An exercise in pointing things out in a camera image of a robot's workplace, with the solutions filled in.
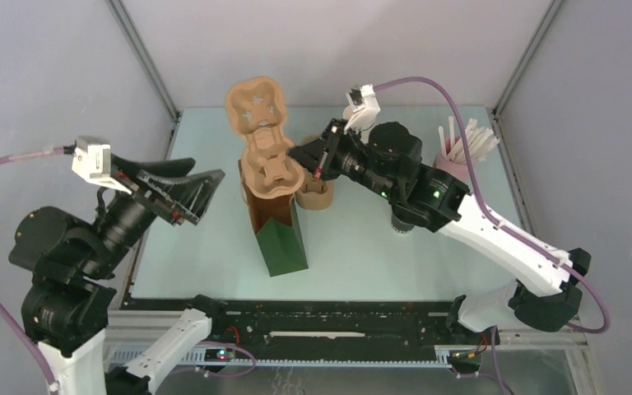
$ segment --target gray wall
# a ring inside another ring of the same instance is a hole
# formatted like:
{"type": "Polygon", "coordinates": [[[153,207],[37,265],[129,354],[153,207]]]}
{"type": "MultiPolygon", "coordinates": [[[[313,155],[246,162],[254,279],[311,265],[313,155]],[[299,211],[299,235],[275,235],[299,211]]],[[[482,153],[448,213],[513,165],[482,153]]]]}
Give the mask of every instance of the gray wall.
{"type": "MultiPolygon", "coordinates": [[[[107,137],[116,153],[158,159],[170,120],[105,2],[0,1],[0,156],[107,137]]],[[[59,157],[0,169],[0,299],[18,321],[30,274],[7,261],[30,210],[55,205],[88,221],[95,187],[59,157]]],[[[0,319],[0,393],[44,393],[25,347],[0,319]]]]}
{"type": "MultiPolygon", "coordinates": [[[[590,345],[632,393],[632,1],[569,2],[502,121],[539,235],[592,253],[614,324],[590,345]]],[[[601,323],[589,297],[581,315],[601,323]]]]}

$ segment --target pink cup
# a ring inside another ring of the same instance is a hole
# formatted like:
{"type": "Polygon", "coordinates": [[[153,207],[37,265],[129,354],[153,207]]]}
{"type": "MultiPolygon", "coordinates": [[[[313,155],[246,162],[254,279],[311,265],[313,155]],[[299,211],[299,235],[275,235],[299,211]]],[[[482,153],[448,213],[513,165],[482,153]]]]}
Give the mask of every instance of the pink cup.
{"type": "MultiPolygon", "coordinates": [[[[459,141],[460,137],[457,137],[455,144],[462,144],[459,141]]],[[[447,152],[449,152],[449,139],[444,140],[444,145],[447,148],[447,152]]],[[[434,157],[434,162],[432,167],[440,170],[444,170],[447,173],[450,173],[457,179],[460,179],[464,182],[468,180],[468,167],[466,164],[460,165],[459,163],[453,163],[449,159],[447,159],[446,155],[442,152],[438,153],[437,156],[434,157]]]]}

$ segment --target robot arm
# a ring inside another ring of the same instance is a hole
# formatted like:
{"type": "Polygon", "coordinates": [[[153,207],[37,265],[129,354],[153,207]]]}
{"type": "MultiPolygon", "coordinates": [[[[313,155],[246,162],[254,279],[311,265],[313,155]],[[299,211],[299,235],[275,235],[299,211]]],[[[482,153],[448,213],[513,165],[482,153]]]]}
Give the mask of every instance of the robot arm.
{"type": "Polygon", "coordinates": [[[584,275],[589,254],[551,247],[497,215],[500,224],[494,225],[465,183],[421,163],[421,140],[400,123],[377,125],[363,142],[362,131],[379,111],[374,91],[371,86],[354,89],[348,100],[350,120],[333,119],[318,140],[295,146],[288,155],[314,177],[329,180],[345,175],[385,198],[399,220],[457,239],[517,278],[500,290],[457,298],[450,325],[459,323],[481,332],[513,316],[533,328],[554,332],[575,316],[582,293],[575,287],[577,280],[560,264],[584,275]],[[503,227],[542,246],[560,264],[550,262],[503,227]]]}
{"type": "Polygon", "coordinates": [[[100,186],[89,224],[56,207],[42,207],[18,225],[9,261],[33,273],[22,305],[27,336],[36,342],[59,395],[154,393],[189,348],[206,338],[221,303],[198,296],[146,353],[105,375],[103,342],[115,290],[110,279],[129,249],[159,216],[196,225],[224,178],[221,170],[188,175],[192,159],[137,163],[94,137],[77,139],[72,169],[100,186]],[[103,194],[115,191],[106,206],[103,194]]]}

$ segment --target white table surface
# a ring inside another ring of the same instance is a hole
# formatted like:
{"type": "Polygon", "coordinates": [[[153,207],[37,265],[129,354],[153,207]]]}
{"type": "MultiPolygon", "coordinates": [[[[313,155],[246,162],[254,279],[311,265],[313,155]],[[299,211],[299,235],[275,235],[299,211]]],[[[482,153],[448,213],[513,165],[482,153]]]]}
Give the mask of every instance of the white table surface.
{"type": "MultiPolygon", "coordinates": [[[[462,107],[464,122],[490,126],[486,109],[462,107]]],[[[285,133],[295,142],[320,133],[342,107],[291,107],[285,133]]],[[[437,127],[447,129],[446,107],[384,107],[379,123],[398,121],[423,141],[423,163],[439,150],[437,127]]],[[[196,171],[222,169],[226,177],[197,226],[156,221],[150,229],[132,289],[134,298],[237,300],[452,300],[506,284],[511,275],[460,242],[416,228],[390,226],[386,202],[341,177],[325,211],[298,208],[309,269],[270,277],[253,235],[239,187],[237,160],[244,142],[224,109],[186,109],[172,158],[191,156],[196,171]]],[[[498,151],[477,165],[486,202],[518,223],[498,151]]]]}

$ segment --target white wall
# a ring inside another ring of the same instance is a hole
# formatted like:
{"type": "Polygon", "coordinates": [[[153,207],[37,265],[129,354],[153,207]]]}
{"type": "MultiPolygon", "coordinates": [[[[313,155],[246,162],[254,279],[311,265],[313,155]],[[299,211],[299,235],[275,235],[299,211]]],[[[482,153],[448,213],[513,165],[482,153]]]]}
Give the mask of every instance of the white wall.
{"type": "MultiPolygon", "coordinates": [[[[116,153],[159,159],[170,120],[105,2],[0,0],[0,156],[107,137],[116,153]]],[[[21,321],[30,274],[7,261],[30,210],[92,220],[95,188],[59,157],[0,169],[0,299],[21,321]]],[[[0,319],[0,393],[44,393],[25,347],[0,319]]]]}
{"type": "MultiPolygon", "coordinates": [[[[493,106],[551,0],[125,2],[180,108],[223,106],[237,81],[276,78],[291,105],[346,104],[355,84],[432,77],[493,106]]],[[[387,105],[444,104],[427,87],[387,105]]]]}
{"type": "MultiPolygon", "coordinates": [[[[569,2],[502,119],[540,236],[592,253],[614,323],[590,346],[632,393],[632,2],[569,2]]],[[[601,323],[589,296],[581,315],[601,323]]]]}

